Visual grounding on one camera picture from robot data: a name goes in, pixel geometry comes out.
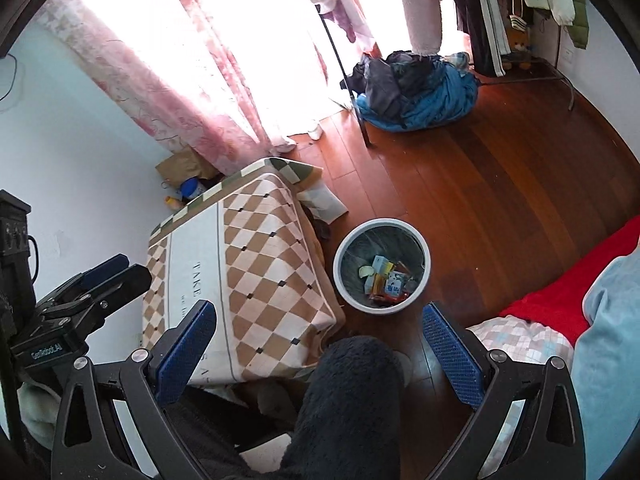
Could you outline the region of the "crushed red soda can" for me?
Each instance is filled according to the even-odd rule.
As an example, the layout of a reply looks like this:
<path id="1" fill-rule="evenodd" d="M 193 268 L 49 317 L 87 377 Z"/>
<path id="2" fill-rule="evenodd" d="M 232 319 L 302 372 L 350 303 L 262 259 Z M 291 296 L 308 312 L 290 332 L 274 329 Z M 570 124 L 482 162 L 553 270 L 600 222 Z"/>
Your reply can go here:
<path id="1" fill-rule="evenodd" d="M 407 294 L 400 294 L 397 297 L 393 297 L 386 294 L 370 295 L 368 299 L 376 308 L 391 308 L 398 306 L 408 298 Z"/>

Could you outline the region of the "orange red snack bag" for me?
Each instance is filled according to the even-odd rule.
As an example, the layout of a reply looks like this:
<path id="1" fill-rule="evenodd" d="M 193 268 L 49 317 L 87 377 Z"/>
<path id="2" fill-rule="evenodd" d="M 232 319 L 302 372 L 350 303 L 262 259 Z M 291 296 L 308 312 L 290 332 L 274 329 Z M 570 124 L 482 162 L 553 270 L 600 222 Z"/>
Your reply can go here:
<path id="1" fill-rule="evenodd" d="M 402 286 L 404 286 L 404 276 L 392 271 L 387 275 L 384 285 L 384 294 L 397 297 L 402 293 Z"/>

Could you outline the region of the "blue orange milk carton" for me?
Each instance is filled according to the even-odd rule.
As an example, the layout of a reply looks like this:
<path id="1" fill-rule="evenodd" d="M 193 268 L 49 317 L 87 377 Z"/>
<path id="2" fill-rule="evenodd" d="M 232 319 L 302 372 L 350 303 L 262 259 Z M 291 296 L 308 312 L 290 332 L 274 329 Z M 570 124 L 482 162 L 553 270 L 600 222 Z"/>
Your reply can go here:
<path id="1" fill-rule="evenodd" d="M 406 293 L 405 287 L 408 278 L 408 275 L 405 273 L 390 271 L 386 278 L 384 294 L 393 300 L 398 300 Z"/>

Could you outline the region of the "dark red snack wrapper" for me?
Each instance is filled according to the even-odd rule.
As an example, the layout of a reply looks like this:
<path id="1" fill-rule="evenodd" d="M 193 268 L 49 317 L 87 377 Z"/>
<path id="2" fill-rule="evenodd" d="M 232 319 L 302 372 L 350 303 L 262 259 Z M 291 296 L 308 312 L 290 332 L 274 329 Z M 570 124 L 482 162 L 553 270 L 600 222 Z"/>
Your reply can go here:
<path id="1" fill-rule="evenodd" d="M 395 263 L 394 271 L 402 274 L 405 280 L 408 280 L 412 277 L 411 271 L 401 261 Z"/>

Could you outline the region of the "white barcode carton box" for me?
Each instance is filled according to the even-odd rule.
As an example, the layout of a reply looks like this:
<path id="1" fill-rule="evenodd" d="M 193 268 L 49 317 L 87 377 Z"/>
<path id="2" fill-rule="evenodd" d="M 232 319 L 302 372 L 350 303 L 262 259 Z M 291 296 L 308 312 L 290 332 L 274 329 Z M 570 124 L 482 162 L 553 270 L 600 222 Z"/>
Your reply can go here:
<path id="1" fill-rule="evenodd" d="M 364 282 L 364 293 L 371 296 L 376 289 L 376 281 L 378 280 L 378 274 L 372 274 Z"/>

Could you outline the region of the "yellow fruit peel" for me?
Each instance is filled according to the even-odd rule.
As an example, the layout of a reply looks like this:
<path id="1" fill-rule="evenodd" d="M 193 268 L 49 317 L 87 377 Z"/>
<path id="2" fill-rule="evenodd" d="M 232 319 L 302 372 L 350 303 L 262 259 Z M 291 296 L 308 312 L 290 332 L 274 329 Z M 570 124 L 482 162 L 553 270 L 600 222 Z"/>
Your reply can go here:
<path id="1" fill-rule="evenodd" d="M 367 278 L 370 275 L 375 274 L 375 270 L 372 266 L 360 266 L 358 270 L 358 275 L 360 278 Z"/>

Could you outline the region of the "blue white long box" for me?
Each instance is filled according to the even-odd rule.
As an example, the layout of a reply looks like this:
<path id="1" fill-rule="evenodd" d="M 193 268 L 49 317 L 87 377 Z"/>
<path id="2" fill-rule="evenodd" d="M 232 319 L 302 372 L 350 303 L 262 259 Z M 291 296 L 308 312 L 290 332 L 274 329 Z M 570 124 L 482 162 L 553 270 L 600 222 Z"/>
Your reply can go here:
<path id="1" fill-rule="evenodd" d="M 395 263 L 388 260 L 386 257 L 376 255 L 371 264 L 376 274 L 387 275 L 393 271 Z"/>

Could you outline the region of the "light blue quilt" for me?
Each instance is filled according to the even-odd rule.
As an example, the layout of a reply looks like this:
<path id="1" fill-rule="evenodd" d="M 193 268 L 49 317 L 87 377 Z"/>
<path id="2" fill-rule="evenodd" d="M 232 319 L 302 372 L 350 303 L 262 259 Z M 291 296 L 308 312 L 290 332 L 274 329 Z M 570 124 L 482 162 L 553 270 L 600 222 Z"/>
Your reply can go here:
<path id="1" fill-rule="evenodd" d="M 589 324 L 572 365 L 586 449 L 586 477 L 599 479 L 639 421 L 639 252 L 613 259 L 582 300 Z"/>

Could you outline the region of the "checkered pink pillow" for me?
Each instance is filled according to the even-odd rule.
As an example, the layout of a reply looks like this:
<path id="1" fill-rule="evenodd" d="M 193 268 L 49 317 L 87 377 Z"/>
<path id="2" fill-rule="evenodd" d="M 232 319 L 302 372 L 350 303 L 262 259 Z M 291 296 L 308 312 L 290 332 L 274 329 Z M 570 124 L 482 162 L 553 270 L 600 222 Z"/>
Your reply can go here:
<path id="1" fill-rule="evenodd" d="M 513 315 L 507 315 L 504 318 L 491 318 L 473 325 L 470 331 L 487 350 L 502 350 L 512 361 L 546 364 L 552 356 L 558 356 L 569 370 L 572 368 L 573 346 L 565 336 L 540 323 L 526 322 Z M 520 421 L 524 404 L 524 401 L 514 401 L 511 404 L 478 478 L 490 476 L 500 466 Z"/>

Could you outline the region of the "orange bottle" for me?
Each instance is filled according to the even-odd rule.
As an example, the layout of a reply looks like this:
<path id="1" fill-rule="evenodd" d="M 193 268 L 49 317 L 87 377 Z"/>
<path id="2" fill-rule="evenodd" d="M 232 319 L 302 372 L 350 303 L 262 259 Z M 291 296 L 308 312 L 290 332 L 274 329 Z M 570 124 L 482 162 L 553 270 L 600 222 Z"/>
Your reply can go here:
<path id="1" fill-rule="evenodd" d="M 181 200 L 172 196 L 165 197 L 165 204 L 172 211 L 179 211 L 184 207 L 184 203 Z"/>

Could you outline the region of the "red blanket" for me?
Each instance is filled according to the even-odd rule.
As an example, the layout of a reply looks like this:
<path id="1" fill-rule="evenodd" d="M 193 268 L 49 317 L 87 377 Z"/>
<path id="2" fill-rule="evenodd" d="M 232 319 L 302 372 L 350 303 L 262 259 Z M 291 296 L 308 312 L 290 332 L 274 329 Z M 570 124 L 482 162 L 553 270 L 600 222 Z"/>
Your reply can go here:
<path id="1" fill-rule="evenodd" d="M 553 283 L 515 300 L 499 313 L 548 326 L 572 346 L 588 330 L 582 300 L 601 272 L 617 257 L 628 256 L 639 243 L 640 218 L 635 216 L 593 247 Z"/>

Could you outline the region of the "blue lid jar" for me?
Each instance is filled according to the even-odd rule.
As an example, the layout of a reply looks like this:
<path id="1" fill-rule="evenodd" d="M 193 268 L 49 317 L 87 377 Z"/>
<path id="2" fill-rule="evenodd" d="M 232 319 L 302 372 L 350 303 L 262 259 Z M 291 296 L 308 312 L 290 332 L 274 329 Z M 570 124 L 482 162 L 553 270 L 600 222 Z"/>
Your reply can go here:
<path id="1" fill-rule="evenodd" d="M 206 191 L 206 187 L 198 178 L 193 177 L 182 182 L 179 191 L 184 200 L 194 200 Z"/>

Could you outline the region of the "checkered brown white tablecloth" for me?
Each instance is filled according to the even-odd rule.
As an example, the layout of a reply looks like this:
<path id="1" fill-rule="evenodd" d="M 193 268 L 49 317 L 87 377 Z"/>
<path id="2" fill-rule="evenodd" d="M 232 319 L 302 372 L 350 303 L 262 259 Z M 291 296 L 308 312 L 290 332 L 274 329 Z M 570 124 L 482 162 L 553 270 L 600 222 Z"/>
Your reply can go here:
<path id="1" fill-rule="evenodd" d="M 207 300 L 217 327 L 191 385 L 303 376 L 345 322 L 311 222 L 346 211 L 319 167 L 277 157 L 191 200 L 149 239 L 143 347 Z"/>

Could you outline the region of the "black fuzzy trouser leg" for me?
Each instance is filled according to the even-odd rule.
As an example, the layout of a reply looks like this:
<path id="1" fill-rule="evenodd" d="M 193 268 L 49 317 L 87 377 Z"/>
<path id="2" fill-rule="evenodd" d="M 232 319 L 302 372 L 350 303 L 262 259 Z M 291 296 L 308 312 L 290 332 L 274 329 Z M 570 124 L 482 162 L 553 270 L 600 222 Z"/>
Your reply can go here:
<path id="1" fill-rule="evenodd" d="M 373 337 L 331 344 L 312 375 L 280 467 L 270 479 L 397 479 L 408 356 Z M 259 426 L 239 405 L 186 388 L 165 415 L 211 479 L 258 479 L 234 447 Z"/>

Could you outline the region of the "pink floral curtain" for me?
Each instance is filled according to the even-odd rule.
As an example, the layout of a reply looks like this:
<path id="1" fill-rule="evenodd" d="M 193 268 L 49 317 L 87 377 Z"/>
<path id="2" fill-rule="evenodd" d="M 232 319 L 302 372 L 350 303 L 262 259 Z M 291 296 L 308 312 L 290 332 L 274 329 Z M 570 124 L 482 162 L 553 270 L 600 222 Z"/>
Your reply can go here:
<path id="1" fill-rule="evenodd" d="M 158 144 L 224 174 L 349 106 L 310 0 L 48 0 L 37 21 Z"/>

